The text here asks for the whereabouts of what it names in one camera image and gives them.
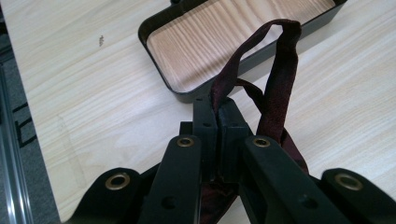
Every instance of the brass grommet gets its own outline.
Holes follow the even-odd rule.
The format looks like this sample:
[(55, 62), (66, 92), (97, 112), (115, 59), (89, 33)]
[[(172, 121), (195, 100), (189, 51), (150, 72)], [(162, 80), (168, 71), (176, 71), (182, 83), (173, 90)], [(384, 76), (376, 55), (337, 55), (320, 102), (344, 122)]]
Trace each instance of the brass grommet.
[(270, 141), (268, 141), (265, 138), (255, 138), (253, 140), (254, 145), (256, 145), (256, 147), (269, 147), (271, 146)]
[(126, 173), (118, 173), (108, 178), (106, 188), (110, 190), (123, 189), (129, 185), (131, 178)]
[(189, 137), (179, 138), (177, 140), (177, 145), (180, 147), (190, 147), (190, 146), (194, 145), (194, 140), (192, 140)]
[(337, 184), (346, 189), (361, 190), (363, 188), (363, 184), (359, 181), (359, 179), (353, 177), (352, 175), (338, 174), (334, 179)]

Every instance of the fabric ribbon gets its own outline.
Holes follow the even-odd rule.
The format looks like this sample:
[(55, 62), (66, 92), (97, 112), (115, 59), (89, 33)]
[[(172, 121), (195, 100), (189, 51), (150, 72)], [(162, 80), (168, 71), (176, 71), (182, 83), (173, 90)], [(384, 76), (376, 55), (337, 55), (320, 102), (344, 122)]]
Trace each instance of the fabric ribbon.
[[(281, 25), (283, 32), (276, 42), (274, 64), (265, 92), (262, 92), (252, 83), (238, 78), (237, 74), (242, 56), (265, 38), (272, 25)], [(303, 156), (284, 128), (291, 89), (297, 71), (296, 45), (301, 31), (301, 24), (297, 21), (274, 20), (265, 23), (236, 50), (225, 64), (213, 82), (210, 97), (213, 110), (215, 114), (218, 114), (222, 102), (234, 86), (243, 87), (262, 114), (256, 134), (269, 136), (276, 140), (300, 167), (308, 172)], [(214, 182), (203, 184), (200, 222), (202, 224), (217, 223), (229, 209), (236, 196), (237, 184), (225, 184), (221, 182), (220, 178)]]

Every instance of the table surface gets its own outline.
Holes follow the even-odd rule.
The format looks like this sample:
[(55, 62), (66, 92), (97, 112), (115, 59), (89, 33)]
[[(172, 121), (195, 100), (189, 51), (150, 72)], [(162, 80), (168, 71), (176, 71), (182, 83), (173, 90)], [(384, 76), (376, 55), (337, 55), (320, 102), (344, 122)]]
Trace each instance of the table surface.
[[(63, 221), (94, 179), (159, 162), (192, 106), (163, 84), (137, 29), (168, 0), (1, 0)], [(344, 167), (396, 199), (396, 1), (349, 0), (300, 41), (286, 128), (320, 177)], [(264, 87), (272, 60), (243, 75)], [(231, 95), (252, 129), (259, 112)], [(222, 223), (248, 223), (240, 201)]]

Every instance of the black plastic frame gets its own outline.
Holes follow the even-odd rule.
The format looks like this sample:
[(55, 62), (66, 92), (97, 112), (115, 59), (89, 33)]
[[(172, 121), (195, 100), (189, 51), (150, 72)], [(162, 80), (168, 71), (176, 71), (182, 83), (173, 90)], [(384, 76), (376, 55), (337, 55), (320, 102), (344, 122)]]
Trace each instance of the black plastic frame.
[[(192, 91), (187, 91), (187, 92), (174, 91), (171, 88), (171, 86), (167, 83), (166, 78), (163, 76), (163, 72), (161, 71), (160, 67), (152, 57), (151, 52), (149, 51), (149, 48), (147, 46), (147, 41), (149, 39), (149, 35), (152, 32), (164, 26), (166, 23), (174, 20), (175, 18), (184, 15), (186, 12), (194, 9), (195, 7), (198, 7), (199, 5), (201, 5), (206, 1), (207, 0), (180, 0), (176, 4), (173, 3), (170, 7), (143, 21), (137, 33), (140, 42), (143, 44), (151, 60), (154, 62), (155, 66), (157, 67), (166, 87), (176, 96), (176, 98), (179, 101), (183, 103), (191, 103), (197, 96), (208, 93), (214, 78), (211, 78), (207, 82), (202, 83), (200, 86), (198, 86), (196, 89)], [(301, 35), (301, 39), (314, 33), (317, 29), (329, 23), (347, 0), (333, 0), (333, 1), (335, 3), (334, 7), (330, 8), (329, 10), (325, 11), (324, 13), (318, 15), (317, 17), (313, 18), (312, 20), (302, 25), (303, 32)], [(238, 76), (246, 73), (246, 71), (250, 70), (251, 68), (257, 66), (258, 64), (274, 56), (275, 52), (276, 52), (276, 42), (274, 41), (273, 43), (263, 47), (262, 49), (257, 50), (250, 56), (246, 57), (244, 60), (241, 61), (239, 65)]]

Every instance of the small dark spot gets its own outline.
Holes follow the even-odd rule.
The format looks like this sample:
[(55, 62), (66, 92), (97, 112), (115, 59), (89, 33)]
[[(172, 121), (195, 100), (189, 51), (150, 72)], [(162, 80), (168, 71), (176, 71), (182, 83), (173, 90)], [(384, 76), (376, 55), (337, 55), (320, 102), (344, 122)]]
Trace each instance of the small dark spot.
[(105, 42), (105, 38), (101, 35), (99, 37), (99, 47), (102, 47), (104, 42)]
[(161, 205), (163, 208), (168, 210), (175, 209), (177, 207), (177, 199), (173, 196), (165, 197), (163, 198)]

